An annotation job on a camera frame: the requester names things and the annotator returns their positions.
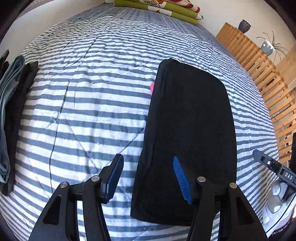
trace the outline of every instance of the clamp jaw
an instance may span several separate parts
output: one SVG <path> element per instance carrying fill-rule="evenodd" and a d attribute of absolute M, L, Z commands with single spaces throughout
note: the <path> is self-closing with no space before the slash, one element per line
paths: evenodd
<path fill-rule="evenodd" d="M 195 182 L 192 197 L 196 212 L 186 241 L 211 240 L 217 204 L 220 205 L 218 241 L 268 241 L 255 211 L 237 184 L 216 185 L 204 177 L 198 177 Z"/>
<path fill-rule="evenodd" d="M 98 176 L 74 185 L 62 182 L 44 207 L 29 241 L 79 241 L 77 201 L 83 201 L 87 240 L 111 241 L 101 204 L 113 198 L 123 164 L 123 156 L 116 154 Z"/>

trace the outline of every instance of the dark ceramic vase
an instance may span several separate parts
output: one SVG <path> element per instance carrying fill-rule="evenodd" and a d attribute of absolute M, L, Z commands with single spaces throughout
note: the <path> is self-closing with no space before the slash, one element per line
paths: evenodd
<path fill-rule="evenodd" d="M 248 32 L 250 28 L 251 25 L 246 20 L 242 20 L 239 24 L 239 31 L 241 31 L 243 34 Z"/>

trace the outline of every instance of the gray cloth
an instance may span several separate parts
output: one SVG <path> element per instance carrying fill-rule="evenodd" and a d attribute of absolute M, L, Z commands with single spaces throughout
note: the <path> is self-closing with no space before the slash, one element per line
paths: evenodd
<path fill-rule="evenodd" d="M 5 105 L 19 83 L 24 66 L 24 57 L 22 55 L 17 56 L 9 65 L 7 71 L 0 80 L 0 182 L 2 183 L 7 182 L 10 172 L 10 163 L 4 131 Z"/>

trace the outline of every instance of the vase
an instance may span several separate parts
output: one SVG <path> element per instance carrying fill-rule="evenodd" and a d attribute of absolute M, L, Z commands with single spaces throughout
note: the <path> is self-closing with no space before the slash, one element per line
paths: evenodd
<path fill-rule="evenodd" d="M 268 40 L 263 42 L 261 49 L 267 56 L 271 55 L 275 51 L 274 47 Z"/>
<path fill-rule="evenodd" d="M 242 20 L 239 23 L 239 31 L 241 31 L 243 34 L 248 32 L 250 28 L 251 25 L 246 20 Z"/>

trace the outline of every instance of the blue and white striped bedspread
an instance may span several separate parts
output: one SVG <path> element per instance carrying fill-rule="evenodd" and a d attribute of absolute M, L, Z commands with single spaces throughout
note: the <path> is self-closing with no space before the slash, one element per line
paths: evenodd
<path fill-rule="evenodd" d="M 252 159 L 252 151 L 278 159 L 273 126 L 250 76 L 203 27 L 102 4 L 51 27 L 23 55 L 26 62 L 38 60 L 39 71 L 21 120 L 14 190 L 0 195 L 0 211 L 19 240 L 29 238 L 60 182 L 87 180 L 116 153 L 124 156 L 124 169 L 114 198 L 103 206 L 111 239 L 186 239 L 189 227 L 130 217 L 150 84 L 166 58 L 205 70 L 225 85 L 236 129 L 237 183 L 261 218 L 275 177 Z M 86 240 L 78 206 L 80 239 Z M 218 215 L 213 225 L 216 240 Z"/>

